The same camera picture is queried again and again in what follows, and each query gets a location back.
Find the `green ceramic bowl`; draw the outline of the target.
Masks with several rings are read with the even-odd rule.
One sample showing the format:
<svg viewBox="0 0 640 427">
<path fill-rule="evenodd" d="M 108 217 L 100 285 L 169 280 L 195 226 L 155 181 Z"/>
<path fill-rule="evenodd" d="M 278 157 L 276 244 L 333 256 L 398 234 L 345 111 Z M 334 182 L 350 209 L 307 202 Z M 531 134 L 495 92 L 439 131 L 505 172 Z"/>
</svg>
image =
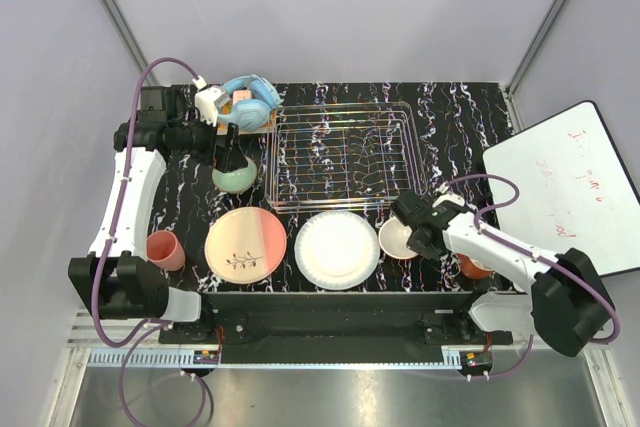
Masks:
<svg viewBox="0 0 640 427">
<path fill-rule="evenodd" d="M 246 157 L 247 166 L 232 172 L 220 172 L 214 169 L 212 181 L 214 186 L 221 192 L 230 194 L 242 194 L 255 183 L 257 178 L 257 167 L 255 162 Z"/>
</svg>

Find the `orange and white bowl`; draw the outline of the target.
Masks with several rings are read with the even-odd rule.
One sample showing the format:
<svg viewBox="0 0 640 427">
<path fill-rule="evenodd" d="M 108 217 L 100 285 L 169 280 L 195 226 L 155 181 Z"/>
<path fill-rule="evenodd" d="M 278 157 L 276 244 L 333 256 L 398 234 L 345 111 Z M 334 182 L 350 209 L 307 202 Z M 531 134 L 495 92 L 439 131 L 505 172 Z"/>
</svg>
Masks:
<svg viewBox="0 0 640 427">
<path fill-rule="evenodd" d="M 396 217 L 391 217 L 381 226 L 378 233 L 378 243 L 381 250 L 391 258 L 413 259 L 418 254 L 407 247 L 411 234 L 410 227 L 403 225 Z"/>
</svg>

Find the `white paper plate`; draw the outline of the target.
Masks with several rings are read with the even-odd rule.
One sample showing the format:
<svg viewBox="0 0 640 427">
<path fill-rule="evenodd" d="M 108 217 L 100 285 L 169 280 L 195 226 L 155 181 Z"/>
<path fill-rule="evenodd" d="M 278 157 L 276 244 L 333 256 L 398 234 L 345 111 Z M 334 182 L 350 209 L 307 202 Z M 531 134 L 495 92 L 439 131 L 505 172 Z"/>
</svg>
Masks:
<svg viewBox="0 0 640 427">
<path fill-rule="evenodd" d="M 317 287 L 340 291 L 356 287 L 375 271 L 380 247 L 373 227 L 349 211 L 323 212 L 301 227 L 294 245 L 303 276 Z"/>
</svg>

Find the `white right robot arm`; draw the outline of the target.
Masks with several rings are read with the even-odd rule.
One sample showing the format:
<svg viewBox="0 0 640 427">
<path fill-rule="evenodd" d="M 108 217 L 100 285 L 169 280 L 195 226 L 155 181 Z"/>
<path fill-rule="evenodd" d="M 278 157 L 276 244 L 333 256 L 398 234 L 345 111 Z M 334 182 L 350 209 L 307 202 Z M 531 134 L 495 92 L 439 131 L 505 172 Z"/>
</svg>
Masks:
<svg viewBox="0 0 640 427">
<path fill-rule="evenodd" d="M 517 294 L 482 294 L 459 313 L 454 331 L 463 342 L 476 343 L 492 331 L 532 331 L 556 352 L 575 357 L 617 320 L 593 262 L 578 249 L 539 250 L 482 221 L 457 195 L 428 203 L 406 191 L 391 211 L 411 230 L 410 250 L 427 259 L 465 256 L 519 288 Z"/>
</svg>

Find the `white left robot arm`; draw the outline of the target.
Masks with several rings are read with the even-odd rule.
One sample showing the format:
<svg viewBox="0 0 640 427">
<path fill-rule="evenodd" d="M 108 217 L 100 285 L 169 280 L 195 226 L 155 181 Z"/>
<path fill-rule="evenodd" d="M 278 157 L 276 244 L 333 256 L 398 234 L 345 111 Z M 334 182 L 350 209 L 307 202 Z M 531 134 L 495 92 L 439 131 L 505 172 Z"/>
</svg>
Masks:
<svg viewBox="0 0 640 427">
<path fill-rule="evenodd" d="M 147 247 L 148 223 L 168 161 L 188 155 L 235 173 L 247 166 L 236 138 L 237 124 L 224 142 L 217 133 L 221 111 L 232 104 L 226 87 L 196 85 L 192 104 L 174 87 L 144 87 L 135 111 L 114 134 L 115 172 L 105 214 L 84 257 L 70 260 L 69 279 L 94 323 L 139 319 L 181 323 L 196 343 L 215 333 L 216 319 L 195 292 L 169 285 Z"/>
</svg>

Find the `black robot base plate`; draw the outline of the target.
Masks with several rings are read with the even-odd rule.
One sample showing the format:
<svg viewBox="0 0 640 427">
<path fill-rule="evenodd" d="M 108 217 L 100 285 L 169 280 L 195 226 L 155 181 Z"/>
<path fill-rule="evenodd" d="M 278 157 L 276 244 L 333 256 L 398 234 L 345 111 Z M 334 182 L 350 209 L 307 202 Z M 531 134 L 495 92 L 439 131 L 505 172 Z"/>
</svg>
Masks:
<svg viewBox="0 0 640 427">
<path fill-rule="evenodd" d="M 160 335 L 165 345 L 222 343 L 225 367 L 441 362 L 444 346 L 509 346 L 467 314 L 476 293 L 347 292 L 206 294 L 204 317 Z"/>
</svg>

